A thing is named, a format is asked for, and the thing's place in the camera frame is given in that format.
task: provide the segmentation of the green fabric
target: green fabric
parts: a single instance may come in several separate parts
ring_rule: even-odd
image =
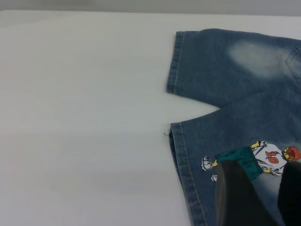
[[[228,152],[223,152],[216,155],[218,162],[223,160],[235,160],[242,168],[244,168],[246,174],[250,180],[257,178],[263,171],[257,163],[255,156],[253,155],[250,147],[243,147],[234,149]]]

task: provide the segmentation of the white table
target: white table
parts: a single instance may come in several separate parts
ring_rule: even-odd
[[[301,39],[301,17],[0,12],[0,225],[188,226],[165,93],[176,31]]]

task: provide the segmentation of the blue denim fabric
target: blue denim fabric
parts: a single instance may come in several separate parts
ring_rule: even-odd
[[[167,92],[221,107],[171,124],[170,146],[194,226],[215,226],[218,158],[249,156],[272,217],[283,166],[300,161],[301,40],[209,29],[177,32]]]

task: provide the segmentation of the black object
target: black object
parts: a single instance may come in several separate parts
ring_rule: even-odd
[[[301,225],[301,163],[290,161],[284,167],[278,207],[286,226]]]
[[[219,162],[215,206],[218,226],[278,226],[236,161]]]

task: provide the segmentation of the cartoon print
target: cartoon print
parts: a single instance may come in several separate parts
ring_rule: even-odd
[[[211,180],[213,181],[213,182],[216,182],[217,181],[217,175],[212,175],[212,177],[211,177]]]
[[[217,159],[219,155],[222,159],[237,160],[242,166],[244,162],[247,162],[248,166],[250,162],[254,164],[253,167],[249,169],[244,168],[250,179],[254,179],[260,174],[260,172],[258,174],[256,168],[273,176],[281,176],[283,168],[288,161],[296,161],[301,158],[301,154],[296,147],[289,146],[285,148],[284,151],[281,151],[274,144],[270,144],[266,141],[256,141],[251,147],[218,154],[214,162],[212,162],[208,156],[205,156],[202,159],[202,170],[209,171],[216,167],[218,165]],[[217,176],[212,175],[211,180],[217,181]]]
[[[284,151],[281,151],[274,144],[257,141],[251,148],[263,172],[273,176],[282,175],[283,168],[288,160],[296,161],[301,158],[301,154],[296,147],[287,147]]]

